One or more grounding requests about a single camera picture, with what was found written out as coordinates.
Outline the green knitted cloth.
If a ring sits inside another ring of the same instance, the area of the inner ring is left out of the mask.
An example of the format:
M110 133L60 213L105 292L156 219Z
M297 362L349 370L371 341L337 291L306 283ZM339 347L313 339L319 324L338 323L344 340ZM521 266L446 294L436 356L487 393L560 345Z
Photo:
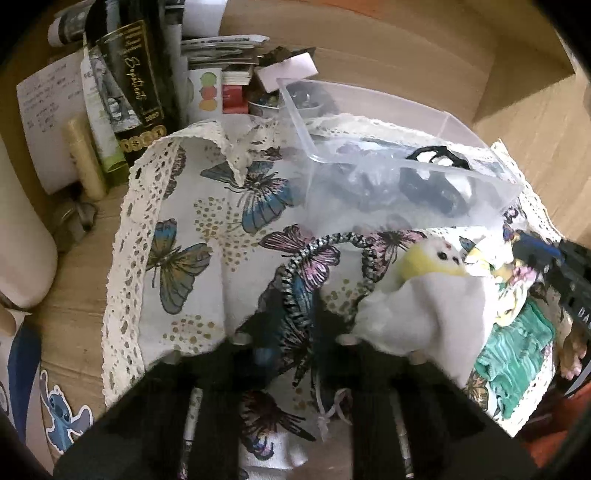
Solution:
M494 325L465 391L493 417L508 419L539 374L555 337L535 301L526 301L508 326Z

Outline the yellow white plush toy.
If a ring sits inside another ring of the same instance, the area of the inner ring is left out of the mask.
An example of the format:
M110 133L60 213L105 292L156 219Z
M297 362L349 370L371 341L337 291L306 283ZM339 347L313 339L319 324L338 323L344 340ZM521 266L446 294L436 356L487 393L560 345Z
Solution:
M394 289L408 280L431 273L468 276L460 252L447 240L426 238L410 246L394 270Z

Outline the white sock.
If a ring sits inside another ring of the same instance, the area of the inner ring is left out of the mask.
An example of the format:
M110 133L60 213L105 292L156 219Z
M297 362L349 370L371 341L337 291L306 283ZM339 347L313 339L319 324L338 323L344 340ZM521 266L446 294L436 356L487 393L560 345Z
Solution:
M492 329L489 306L482 278L429 273L363 298L353 335L392 355L419 352L464 387Z

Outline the black white fabric mask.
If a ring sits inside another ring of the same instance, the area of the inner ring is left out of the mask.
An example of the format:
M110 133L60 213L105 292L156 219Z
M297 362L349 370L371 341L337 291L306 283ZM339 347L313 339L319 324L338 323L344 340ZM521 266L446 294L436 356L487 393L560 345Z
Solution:
M455 218L472 206L475 181L465 174L471 167L446 146L346 144L338 153L345 159L329 166L332 189L362 211L403 203Z

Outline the black white braided headband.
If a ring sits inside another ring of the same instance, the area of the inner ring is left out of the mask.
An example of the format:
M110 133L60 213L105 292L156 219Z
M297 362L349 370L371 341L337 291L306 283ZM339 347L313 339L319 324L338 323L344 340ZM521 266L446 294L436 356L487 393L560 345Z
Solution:
M361 252L362 291L370 293L380 279L377 239L346 232L311 239L290 256L280 276L283 301L283 333L280 371L294 370L291 385L298 387L305 374L314 369L315 309L318 294L329 279L332 267L341 262L339 246L349 244Z

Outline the stitch cartoon sticker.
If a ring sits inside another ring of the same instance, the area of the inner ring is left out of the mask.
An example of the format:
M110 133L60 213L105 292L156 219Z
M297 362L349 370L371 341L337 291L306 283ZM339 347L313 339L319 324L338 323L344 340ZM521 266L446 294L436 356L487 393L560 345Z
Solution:
M93 424L93 413L88 405L83 405L74 413L60 387L48 388L48 373L40 372L41 401L51 418L51 426L45 429L48 443L63 455Z

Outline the butterfly print lace cloth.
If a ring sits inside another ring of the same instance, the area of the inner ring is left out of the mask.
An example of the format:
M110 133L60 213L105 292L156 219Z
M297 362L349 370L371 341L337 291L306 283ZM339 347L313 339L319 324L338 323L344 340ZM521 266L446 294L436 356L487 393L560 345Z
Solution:
M492 150L525 189L504 212L507 235L523 228L559 240L540 198L499 140ZM158 141L132 167L121 224L113 244L103 318L103 396L109 409L148 366L175 350L184 355L211 351L257 309L267 289L280 288L280 267L314 239L300 223L303 208L281 203L294 167L293 143L279 120L230 115L203 121ZM379 229L381 273L394 274L408 248L423 237L441 237L465 257L472 275L487 278L495 323L510 325L526 301L536 302L555 329L549 355L508 419L492 418L511 436L526 425L556 373L558 351L572 319L533 273L517 267L508 280L486 270L508 261L509 240L501 225L428 229ZM329 310L353 318L353 301L363 296L360 253L339 247L341 262L322 285ZM315 445L318 430L314 382L309 371L298 387L294 370L280 371L263 400L279 408L280 420L263 422L263 410L246 409L246 444L239 447L242 479L288 479Z

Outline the clear plastic storage box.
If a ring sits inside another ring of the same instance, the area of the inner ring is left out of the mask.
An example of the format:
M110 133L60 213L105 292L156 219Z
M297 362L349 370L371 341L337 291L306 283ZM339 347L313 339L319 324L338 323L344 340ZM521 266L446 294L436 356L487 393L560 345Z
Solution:
M490 228L523 190L492 148L448 112L340 83L281 79L279 86L301 221L317 235Z

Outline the beige slim candle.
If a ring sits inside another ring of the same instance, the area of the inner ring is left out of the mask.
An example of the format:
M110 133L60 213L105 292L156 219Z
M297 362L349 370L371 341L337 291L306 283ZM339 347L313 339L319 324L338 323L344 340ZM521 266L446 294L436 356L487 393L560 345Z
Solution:
M87 197L93 201L102 200L107 194L107 186L86 117L76 115L68 119L63 126L63 136Z

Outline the pink white small box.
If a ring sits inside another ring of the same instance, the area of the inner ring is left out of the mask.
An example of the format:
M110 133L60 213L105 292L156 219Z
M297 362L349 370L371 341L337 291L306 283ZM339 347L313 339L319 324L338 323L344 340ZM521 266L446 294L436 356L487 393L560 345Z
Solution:
M308 52L291 56L283 61L256 70L256 78L266 93L279 90L280 80L294 83L315 75L318 75L318 68Z

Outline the traffic light card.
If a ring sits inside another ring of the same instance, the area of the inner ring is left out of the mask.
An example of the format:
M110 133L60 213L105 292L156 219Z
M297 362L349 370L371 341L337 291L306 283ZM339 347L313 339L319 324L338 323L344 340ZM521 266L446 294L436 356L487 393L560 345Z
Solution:
M214 119L222 115L221 68L201 68L188 72L190 123Z

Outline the handwritten white note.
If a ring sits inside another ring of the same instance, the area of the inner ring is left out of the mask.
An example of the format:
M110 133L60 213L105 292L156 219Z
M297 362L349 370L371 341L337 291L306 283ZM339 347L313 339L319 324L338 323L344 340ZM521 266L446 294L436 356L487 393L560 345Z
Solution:
M51 195L78 180L63 125L86 111L81 52L65 56L17 85L27 147L44 191Z

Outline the dark wine bottle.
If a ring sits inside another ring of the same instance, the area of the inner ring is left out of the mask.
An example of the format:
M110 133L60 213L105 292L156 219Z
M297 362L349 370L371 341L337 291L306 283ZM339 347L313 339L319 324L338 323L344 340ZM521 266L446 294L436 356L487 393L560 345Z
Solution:
M85 21L92 73L128 164L179 128L162 1L95 1Z

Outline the stack of magazines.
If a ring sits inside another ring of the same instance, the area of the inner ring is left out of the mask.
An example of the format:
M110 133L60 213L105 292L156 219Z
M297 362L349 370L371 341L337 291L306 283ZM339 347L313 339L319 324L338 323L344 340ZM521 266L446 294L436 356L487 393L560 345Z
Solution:
M262 34L221 35L225 1L162 1L170 56L190 70L219 68L226 85L245 86L259 65Z

